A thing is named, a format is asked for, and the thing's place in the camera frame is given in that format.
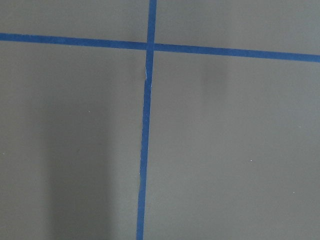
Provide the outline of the blue tape line vertical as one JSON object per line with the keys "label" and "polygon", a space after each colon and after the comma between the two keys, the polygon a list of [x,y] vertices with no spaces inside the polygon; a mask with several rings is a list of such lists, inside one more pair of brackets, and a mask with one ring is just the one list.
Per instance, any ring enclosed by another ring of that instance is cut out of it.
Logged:
{"label": "blue tape line vertical", "polygon": [[152,99],[153,62],[156,31],[157,1],[150,0],[148,8],[147,40],[145,54],[145,82],[143,92],[142,131],[139,167],[139,192],[137,199],[136,239],[144,238],[147,170],[149,153],[150,114]]}

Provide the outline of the blue tape line horizontal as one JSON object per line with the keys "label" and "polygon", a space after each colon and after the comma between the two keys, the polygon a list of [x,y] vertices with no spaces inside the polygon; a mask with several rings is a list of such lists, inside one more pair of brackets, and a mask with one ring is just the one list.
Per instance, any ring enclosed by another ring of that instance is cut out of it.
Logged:
{"label": "blue tape line horizontal", "polygon": [[[29,35],[29,34],[17,34],[17,33],[1,33],[0,40],[7,41],[7,42],[56,44],[56,45],[68,45],[68,46],[114,48],[114,49],[128,49],[128,50],[142,50],[142,51],[146,50],[148,46],[146,42],[62,37],[62,36]],[[311,62],[311,63],[320,62],[319,55],[304,54],[304,53],[204,47],[204,46],[176,45],[176,44],[162,44],[162,43],[155,43],[153,46],[153,49],[158,52],[288,60],[288,61],[300,61],[300,62]]]}

